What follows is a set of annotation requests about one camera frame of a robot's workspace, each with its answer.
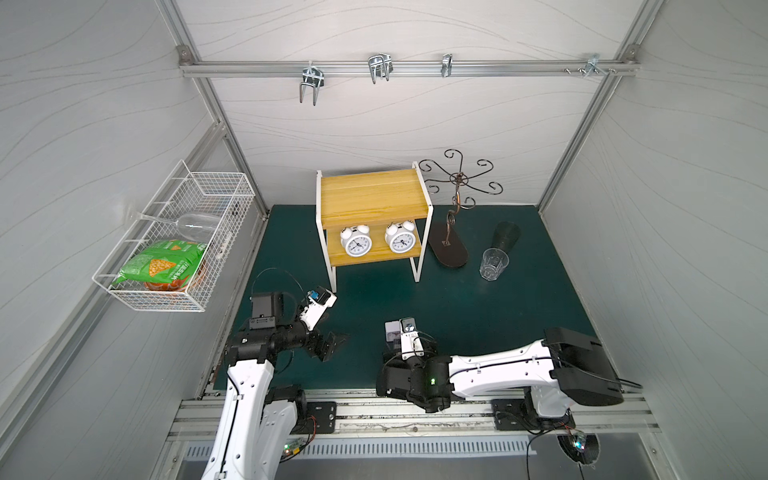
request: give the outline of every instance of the wine glass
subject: wine glass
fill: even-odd
[[[179,235],[189,241],[197,243],[209,243],[214,236],[216,227],[219,226],[221,217],[204,212],[187,212],[176,220],[167,218],[152,217],[151,215],[140,214],[144,220],[154,220],[161,223],[169,223],[176,226]]]

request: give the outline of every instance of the floor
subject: floor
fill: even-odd
[[[443,221],[448,207],[436,206],[433,221]],[[499,221],[521,228],[507,270],[495,282],[478,272],[482,252],[491,246]],[[384,322],[412,316],[419,330],[439,341],[443,354],[479,355],[526,345],[549,326],[594,335],[586,313],[534,207],[482,206],[463,210],[456,230],[469,251],[457,270],[440,265],[431,250],[424,258],[421,282],[414,283],[409,261],[367,263],[337,269],[338,300],[318,328],[345,333],[347,342],[326,363],[296,351],[290,368],[274,385],[298,383],[305,389],[370,388],[385,350]],[[279,267],[291,272],[296,283]],[[233,331],[250,316],[250,294],[286,291],[300,298],[315,286],[329,287],[315,227],[313,205],[276,205],[240,304]],[[286,298],[286,311],[293,311]],[[277,370],[290,358],[281,353]],[[217,375],[214,385],[226,386]]]

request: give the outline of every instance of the green snack bag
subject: green snack bag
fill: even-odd
[[[176,288],[181,288],[200,265],[205,248],[205,243],[186,240],[160,240],[152,243],[120,268],[120,275],[112,285],[136,280],[172,283]]]

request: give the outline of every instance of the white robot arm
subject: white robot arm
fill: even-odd
[[[446,409],[451,400],[523,387],[524,422],[539,429],[567,425],[576,403],[623,402],[602,345],[582,333],[546,329],[544,339],[506,352],[439,356],[436,343],[419,335],[413,318],[387,323],[386,331],[395,351],[379,373],[377,395],[407,400],[427,412]]]
[[[323,339],[315,327],[334,302],[331,292],[309,292],[291,324],[273,321],[235,336],[226,358],[227,396],[203,480],[274,478],[286,438],[306,417],[298,386],[269,390],[277,353],[301,347],[326,361],[339,341],[333,334]]]

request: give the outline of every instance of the drinking glass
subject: drinking glass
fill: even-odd
[[[489,248],[482,254],[480,276],[486,280],[496,280],[509,265],[509,257],[498,248]]]

